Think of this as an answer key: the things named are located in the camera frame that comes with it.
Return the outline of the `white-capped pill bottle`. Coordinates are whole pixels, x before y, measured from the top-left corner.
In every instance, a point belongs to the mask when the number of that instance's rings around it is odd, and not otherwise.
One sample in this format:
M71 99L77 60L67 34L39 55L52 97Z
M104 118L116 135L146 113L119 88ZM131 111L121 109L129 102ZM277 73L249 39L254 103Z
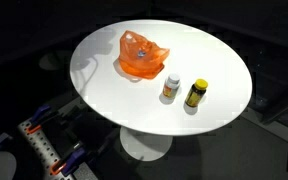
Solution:
M173 99L180 87L180 77L177 74L170 74L164 83L163 95L167 98Z

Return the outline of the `white round table base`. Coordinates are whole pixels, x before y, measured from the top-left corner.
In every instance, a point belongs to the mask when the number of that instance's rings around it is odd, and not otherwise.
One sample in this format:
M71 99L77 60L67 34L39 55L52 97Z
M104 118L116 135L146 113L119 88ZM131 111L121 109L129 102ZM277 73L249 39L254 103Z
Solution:
M134 159L155 161L168 152L173 138L171 136L142 133L122 127L120 129L120 141L124 150Z

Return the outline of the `white bottle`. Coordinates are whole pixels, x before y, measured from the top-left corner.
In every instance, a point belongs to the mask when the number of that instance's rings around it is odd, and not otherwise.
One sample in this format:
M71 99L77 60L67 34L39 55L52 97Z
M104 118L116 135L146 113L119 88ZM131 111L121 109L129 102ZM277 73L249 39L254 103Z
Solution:
M146 52L144 52L144 51L142 51L142 50L139 50L139 51L138 51L138 54L137 54L138 57L143 57L143 56L145 56L145 55L146 55Z

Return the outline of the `purple orange clamp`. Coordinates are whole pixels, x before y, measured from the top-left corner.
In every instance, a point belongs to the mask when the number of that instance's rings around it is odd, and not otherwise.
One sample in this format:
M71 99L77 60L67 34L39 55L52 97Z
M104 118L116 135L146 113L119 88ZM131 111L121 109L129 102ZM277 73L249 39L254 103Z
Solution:
M55 162L50 167L49 172L51 175L58 175L59 173L61 173L62 175L67 177L79 167L85 157L86 150L81 147L77 150L74 150L63 163L61 163L60 161Z
M28 134L33 134L39 130L44 123L53 119L58 115L57 110L53 110L52 107L48 104L40 106L33 117L29 120L30 126L26 129Z

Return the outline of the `purple orange clamp lower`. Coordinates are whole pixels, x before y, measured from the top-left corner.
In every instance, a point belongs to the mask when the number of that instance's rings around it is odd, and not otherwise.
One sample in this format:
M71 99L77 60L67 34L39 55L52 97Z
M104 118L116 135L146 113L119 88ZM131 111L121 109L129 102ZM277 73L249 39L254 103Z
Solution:
M50 167L49 172L51 175L58 175L59 173L61 173L62 175L67 177L79 167L85 157L86 150L81 147L77 150L74 150L63 163L61 163L60 161L55 162Z

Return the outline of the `purple orange clamp upper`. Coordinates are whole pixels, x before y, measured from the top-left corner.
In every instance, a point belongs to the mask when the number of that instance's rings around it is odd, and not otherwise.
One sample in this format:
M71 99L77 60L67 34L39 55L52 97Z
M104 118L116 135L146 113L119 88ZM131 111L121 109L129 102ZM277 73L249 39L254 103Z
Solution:
M30 126L26 129L28 134L33 134L39 130L44 123L53 119L58 115L57 110L53 110L52 107L48 104L40 106L33 117L29 120Z

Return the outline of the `orange plastic bag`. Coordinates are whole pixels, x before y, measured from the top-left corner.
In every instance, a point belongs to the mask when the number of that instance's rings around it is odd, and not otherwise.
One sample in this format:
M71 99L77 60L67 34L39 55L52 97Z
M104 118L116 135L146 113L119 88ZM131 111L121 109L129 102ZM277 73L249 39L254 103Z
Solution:
M138 57L139 50L146 55ZM161 48L133 31L126 30L120 38L119 64L125 73L133 76L154 79L163 70L169 54L168 48Z

